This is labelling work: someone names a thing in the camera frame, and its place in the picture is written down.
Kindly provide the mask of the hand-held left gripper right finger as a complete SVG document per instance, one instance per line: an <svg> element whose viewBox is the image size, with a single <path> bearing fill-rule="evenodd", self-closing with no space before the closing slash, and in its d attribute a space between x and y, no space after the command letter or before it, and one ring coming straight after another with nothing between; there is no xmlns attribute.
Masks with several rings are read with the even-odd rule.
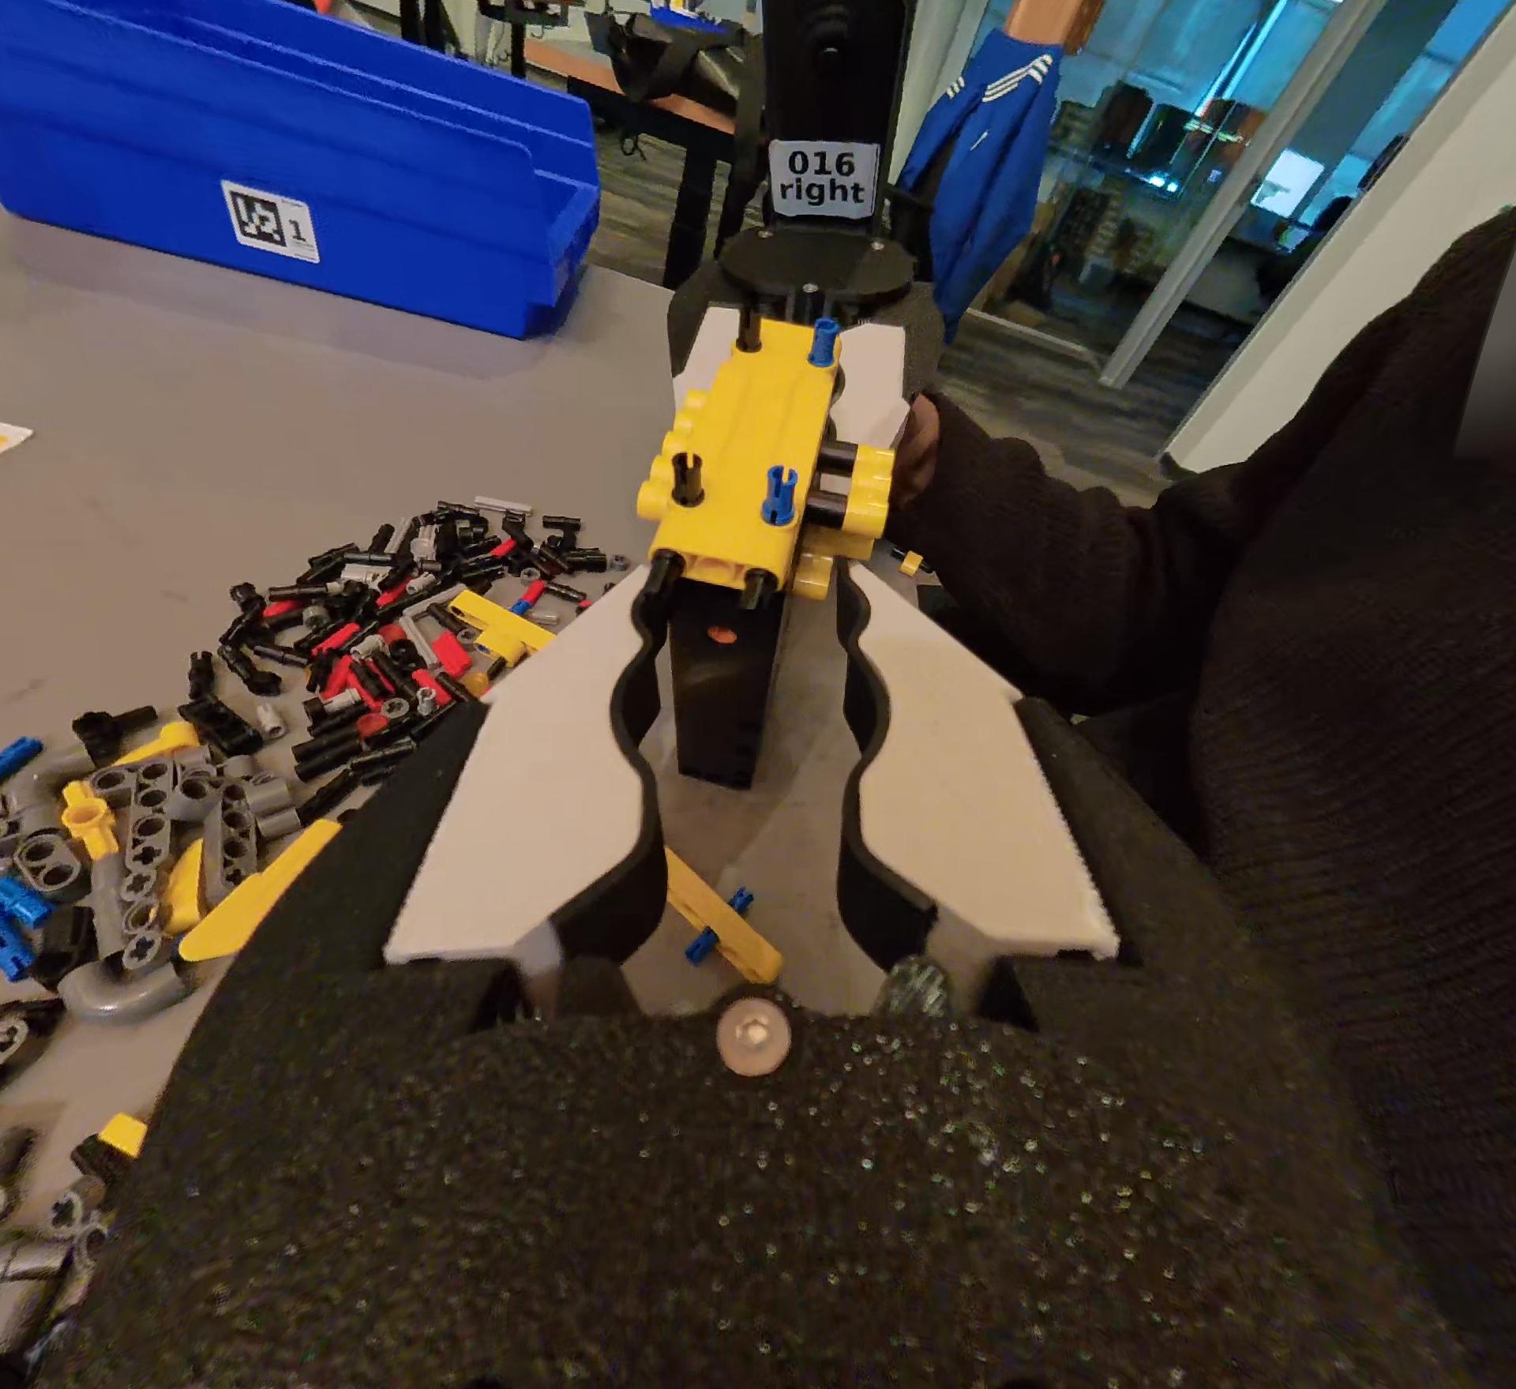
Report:
<svg viewBox="0 0 1516 1389"><path fill-rule="evenodd" d="M1114 963L1121 937L1035 755L1020 691L864 566L836 580L845 782L836 907L881 971Z"/></svg>

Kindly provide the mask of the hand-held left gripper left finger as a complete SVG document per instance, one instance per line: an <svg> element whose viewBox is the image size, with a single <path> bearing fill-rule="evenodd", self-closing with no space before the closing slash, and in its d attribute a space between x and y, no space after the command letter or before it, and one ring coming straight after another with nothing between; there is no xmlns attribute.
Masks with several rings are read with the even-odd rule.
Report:
<svg viewBox="0 0 1516 1389"><path fill-rule="evenodd" d="M662 712L662 566L640 566L487 699L383 946L391 971L509 968L533 1012L624 999L665 910L644 740Z"/></svg>

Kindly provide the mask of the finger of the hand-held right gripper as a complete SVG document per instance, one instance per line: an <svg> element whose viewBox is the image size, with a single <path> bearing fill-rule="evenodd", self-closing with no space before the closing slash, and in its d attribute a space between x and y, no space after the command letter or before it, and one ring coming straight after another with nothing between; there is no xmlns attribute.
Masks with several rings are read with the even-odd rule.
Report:
<svg viewBox="0 0 1516 1389"><path fill-rule="evenodd" d="M741 315L738 307L711 305L705 309L690 354L682 358L682 411L687 409L691 393L710 393L719 369L736 350Z"/></svg>
<svg viewBox="0 0 1516 1389"><path fill-rule="evenodd" d="M818 454L818 494L842 498L866 476L857 461L850 471L826 464L830 451L845 448L890 454L883 478L895 483L898 444L906 429L910 404L906 378L905 328L849 328L836 343L833 394L824 422Z"/></svg>

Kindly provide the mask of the yellow toy brick assembly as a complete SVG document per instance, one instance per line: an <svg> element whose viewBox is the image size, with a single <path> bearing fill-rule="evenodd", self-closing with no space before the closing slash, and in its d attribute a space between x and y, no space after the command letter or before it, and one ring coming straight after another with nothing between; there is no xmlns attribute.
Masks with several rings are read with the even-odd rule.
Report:
<svg viewBox="0 0 1516 1389"><path fill-rule="evenodd" d="M636 495L636 514L653 525L649 556L672 554L683 580L751 595L757 584L805 602L824 602L832 572L864 561L883 538L890 454L845 448L824 460L866 476L842 498L818 494L818 454L833 394L836 343L821 364L816 328L760 316L756 349L741 347L710 393L691 393L675 411L662 451Z"/></svg>

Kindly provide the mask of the blue connector pin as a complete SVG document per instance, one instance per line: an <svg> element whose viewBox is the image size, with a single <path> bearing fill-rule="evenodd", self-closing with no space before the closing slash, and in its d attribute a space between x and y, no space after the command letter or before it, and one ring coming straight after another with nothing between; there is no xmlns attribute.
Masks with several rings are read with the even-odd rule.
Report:
<svg viewBox="0 0 1516 1389"><path fill-rule="evenodd" d="M748 910L750 910L750 907L751 907L751 905L753 905L753 896L751 896L751 892L750 892L748 889L740 889L740 890L736 890L736 892L733 892L733 895L730 896L730 900L728 900L728 907L730 907L730 908L731 908L731 910L733 910L733 912L736 912L736 914L738 914L740 919L744 919L744 917L748 914ZM702 928L702 931L698 933L698 937L695 937L695 939L694 939L694 940L691 940L691 943L690 943L690 945L685 946L685 952L683 952L683 956L685 956L685 960L687 960L687 963L690 963L691 966L698 966L698 964L705 963L705 960L710 958L710 955L718 950L718 946L719 946L719 937L718 937L718 933L716 933L714 928L705 926L705 928Z"/></svg>

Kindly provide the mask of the black rectangular block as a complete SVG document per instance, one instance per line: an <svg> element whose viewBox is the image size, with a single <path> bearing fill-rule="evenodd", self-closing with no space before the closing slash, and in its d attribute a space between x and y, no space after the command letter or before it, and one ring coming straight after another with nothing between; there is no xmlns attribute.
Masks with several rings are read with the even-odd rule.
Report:
<svg viewBox="0 0 1516 1389"><path fill-rule="evenodd" d="M672 720L679 774L750 789L760 760L785 598L744 608L736 590L679 581L672 592Z"/></svg>

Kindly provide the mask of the long yellow beam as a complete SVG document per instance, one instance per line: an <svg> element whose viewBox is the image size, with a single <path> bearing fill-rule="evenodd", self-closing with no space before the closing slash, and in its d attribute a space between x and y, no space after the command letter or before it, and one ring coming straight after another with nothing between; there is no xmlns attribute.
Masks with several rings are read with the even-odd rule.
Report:
<svg viewBox="0 0 1516 1389"><path fill-rule="evenodd" d="M748 925L748 917L740 919L728 907L728 900L707 886L672 848L665 848L664 856L668 905L690 926L691 940L705 926L719 937L718 950L705 963L719 956L741 981L760 987L775 984L784 966L781 955Z"/></svg>

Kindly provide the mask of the person's right forearm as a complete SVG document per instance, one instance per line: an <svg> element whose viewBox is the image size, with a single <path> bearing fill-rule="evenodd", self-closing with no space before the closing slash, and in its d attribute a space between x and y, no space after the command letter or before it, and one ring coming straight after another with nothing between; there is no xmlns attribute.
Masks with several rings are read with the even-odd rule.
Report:
<svg viewBox="0 0 1516 1389"><path fill-rule="evenodd" d="M1511 441L1458 448L1501 297L1511 211L1372 318L1273 438L1146 507L1053 478L943 393L933 485L893 510L1027 691L1099 716L1196 688L1219 620L1450 625L1511 653Z"/></svg>

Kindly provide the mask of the person's right hand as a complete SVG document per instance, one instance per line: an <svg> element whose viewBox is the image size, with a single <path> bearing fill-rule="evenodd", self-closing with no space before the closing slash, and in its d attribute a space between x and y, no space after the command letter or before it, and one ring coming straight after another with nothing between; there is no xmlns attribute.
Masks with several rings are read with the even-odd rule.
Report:
<svg viewBox="0 0 1516 1389"><path fill-rule="evenodd" d="M898 446L895 450L890 507L912 505L935 481L941 455L941 413L931 393L910 400Z"/></svg>

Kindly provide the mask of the black bag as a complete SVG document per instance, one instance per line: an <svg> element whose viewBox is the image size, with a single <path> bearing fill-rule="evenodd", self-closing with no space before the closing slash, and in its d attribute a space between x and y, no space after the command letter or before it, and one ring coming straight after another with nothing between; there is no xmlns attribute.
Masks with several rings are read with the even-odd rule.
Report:
<svg viewBox="0 0 1516 1389"><path fill-rule="evenodd" d="M761 35L682 12L590 12L587 35L636 104L683 98L763 141Z"/></svg>

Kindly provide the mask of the blue jacket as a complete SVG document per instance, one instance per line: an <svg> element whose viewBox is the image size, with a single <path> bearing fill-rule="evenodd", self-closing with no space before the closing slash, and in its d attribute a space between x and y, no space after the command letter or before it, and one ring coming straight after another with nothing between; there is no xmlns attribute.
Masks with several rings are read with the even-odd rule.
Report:
<svg viewBox="0 0 1516 1389"><path fill-rule="evenodd" d="M946 338L1027 239L1065 50L989 35L936 98L890 192L893 237L933 286Z"/></svg>

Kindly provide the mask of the yellow angled beam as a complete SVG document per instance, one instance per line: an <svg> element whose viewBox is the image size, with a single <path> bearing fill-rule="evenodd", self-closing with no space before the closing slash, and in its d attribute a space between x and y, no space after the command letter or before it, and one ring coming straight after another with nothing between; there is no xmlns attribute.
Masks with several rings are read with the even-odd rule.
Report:
<svg viewBox="0 0 1516 1389"><path fill-rule="evenodd" d="M475 633L475 649L487 660L483 674L467 674L461 684L483 695L509 669L523 660L545 649L555 633L526 616L478 595L472 590L460 590L447 610Z"/></svg>

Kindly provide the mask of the brown wooden desk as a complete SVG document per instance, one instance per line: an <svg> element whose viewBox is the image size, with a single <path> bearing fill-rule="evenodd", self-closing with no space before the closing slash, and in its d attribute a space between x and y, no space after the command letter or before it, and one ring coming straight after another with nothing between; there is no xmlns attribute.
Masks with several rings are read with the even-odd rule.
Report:
<svg viewBox="0 0 1516 1389"><path fill-rule="evenodd" d="M600 53L577 56L566 48L528 39L533 26L559 29L581 12L580 0L472 0L487 22L509 32L509 72L517 78L539 71L562 80L570 94L628 137L648 137L683 153L672 208L662 282L677 288L705 258L710 211L718 164L736 162L736 119L710 109L691 94L694 83L716 83L704 53L690 53L683 72L670 91L641 94L621 89L614 65ZM399 0L401 35L427 48L443 50L450 40L444 0Z"/></svg>

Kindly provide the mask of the pile of mixed toy bricks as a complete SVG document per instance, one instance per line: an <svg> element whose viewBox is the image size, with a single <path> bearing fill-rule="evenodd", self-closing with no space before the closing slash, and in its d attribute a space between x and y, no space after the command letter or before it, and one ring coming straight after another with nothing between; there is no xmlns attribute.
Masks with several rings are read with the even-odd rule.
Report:
<svg viewBox="0 0 1516 1389"><path fill-rule="evenodd" d="M362 786L286 712L210 695L128 752L47 752L3 802L3 1351L92 1269L123 1172L228 963Z"/></svg>

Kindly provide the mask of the person's dark sweater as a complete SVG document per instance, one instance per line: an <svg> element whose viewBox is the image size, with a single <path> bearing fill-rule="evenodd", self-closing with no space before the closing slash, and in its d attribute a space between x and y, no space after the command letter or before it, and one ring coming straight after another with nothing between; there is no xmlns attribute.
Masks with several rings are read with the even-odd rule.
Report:
<svg viewBox="0 0 1516 1389"><path fill-rule="evenodd" d="M1511 653L1214 624L1180 836L1278 963L1486 1385L1511 1385Z"/></svg>

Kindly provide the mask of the blue plastic bin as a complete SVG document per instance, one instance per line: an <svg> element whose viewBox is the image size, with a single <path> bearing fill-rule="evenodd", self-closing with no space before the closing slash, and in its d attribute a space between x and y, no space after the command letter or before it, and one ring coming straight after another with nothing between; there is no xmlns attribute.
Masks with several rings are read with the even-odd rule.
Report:
<svg viewBox="0 0 1516 1389"><path fill-rule="evenodd" d="M575 96L283 0L3 0L19 219L509 338L598 227Z"/></svg>

